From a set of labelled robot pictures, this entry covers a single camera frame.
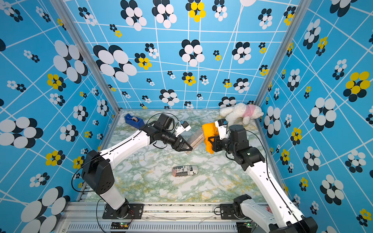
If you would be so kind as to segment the grey rectangular case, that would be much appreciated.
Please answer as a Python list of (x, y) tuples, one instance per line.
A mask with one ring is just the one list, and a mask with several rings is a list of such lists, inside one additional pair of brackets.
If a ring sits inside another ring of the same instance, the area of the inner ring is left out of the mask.
[(196, 149), (202, 142), (204, 142), (205, 136), (203, 129), (200, 128), (197, 130), (188, 140), (190, 146), (193, 147), (193, 149)]

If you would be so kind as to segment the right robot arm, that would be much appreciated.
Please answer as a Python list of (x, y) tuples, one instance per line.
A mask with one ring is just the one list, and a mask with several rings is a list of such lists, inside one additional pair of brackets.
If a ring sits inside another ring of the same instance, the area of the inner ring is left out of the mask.
[(224, 150), (232, 154), (235, 162), (255, 182), (270, 210), (249, 196), (234, 199), (234, 211), (238, 218), (248, 217), (267, 233), (315, 233), (318, 225), (312, 217), (306, 217), (289, 199), (274, 178), (265, 157), (250, 146), (247, 131), (242, 125), (220, 125), (215, 122), (216, 132), (209, 136), (214, 152)]

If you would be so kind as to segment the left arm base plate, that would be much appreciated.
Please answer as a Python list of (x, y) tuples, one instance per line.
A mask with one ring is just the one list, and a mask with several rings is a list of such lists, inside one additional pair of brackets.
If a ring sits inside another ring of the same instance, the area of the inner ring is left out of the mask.
[(103, 219), (141, 219), (144, 211), (144, 204), (130, 203), (124, 204), (118, 210), (114, 210), (110, 205), (105, 205)]

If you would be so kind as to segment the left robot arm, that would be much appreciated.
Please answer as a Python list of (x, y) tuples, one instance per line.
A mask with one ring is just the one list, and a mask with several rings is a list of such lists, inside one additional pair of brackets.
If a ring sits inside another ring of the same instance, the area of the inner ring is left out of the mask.
[(141, 126), (122, 142), (100, 152), (90, 151), (82, 166), (82, 178), (114, 210), (117, 218), (125, 218), (130, 213), (130, 207), (128, 200), (115, 187), (115, 167), (156, 141), (171, 145), (175, 151), (192, 151), (193, 147), (181, 136), (181, 133), (190, 129), (187, 121), (176, 124), (169, 113), (161, 113), (158, 120)]

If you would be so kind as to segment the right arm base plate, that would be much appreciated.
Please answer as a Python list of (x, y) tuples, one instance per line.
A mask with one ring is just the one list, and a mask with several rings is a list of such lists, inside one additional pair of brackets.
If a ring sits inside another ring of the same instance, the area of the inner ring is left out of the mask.
[(251, 218), (245, 216), (242, 212), (241, 206), (237, 203), (233, 204), (220, 204), (219, 205), (219, 213), (221, 219), (224, 220), (249, 220), (252, 221)]

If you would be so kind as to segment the newspaper print eyeglass case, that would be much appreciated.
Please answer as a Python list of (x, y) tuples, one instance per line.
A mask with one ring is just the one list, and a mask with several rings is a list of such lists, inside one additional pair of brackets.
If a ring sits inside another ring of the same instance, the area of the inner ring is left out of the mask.
[(174, 177), (194, 176), (198, 174), (198, 167), (195, 165), (175, 166), (172, 168)]

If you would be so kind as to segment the orange microfiber cloth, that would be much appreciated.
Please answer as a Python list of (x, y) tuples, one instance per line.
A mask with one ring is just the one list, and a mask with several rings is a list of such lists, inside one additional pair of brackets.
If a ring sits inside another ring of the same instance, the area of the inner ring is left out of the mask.
[(215, 137), (215, 136), (218, 136), (219, 133), (218, 133), (218, 128), (216, 127), (215, 123), (212, 122), (212, 123), (207, 123), (207, 124), (204, 124), (202, 126), (203, 128), (203, 133), (204, 133), (204, 143), (206, 145), (206, 151), (210, 154), (213, 154), (214, 151), (213, 151), (213, 145), (212, 143), (209, 141), (209, 138), (210, 137)]

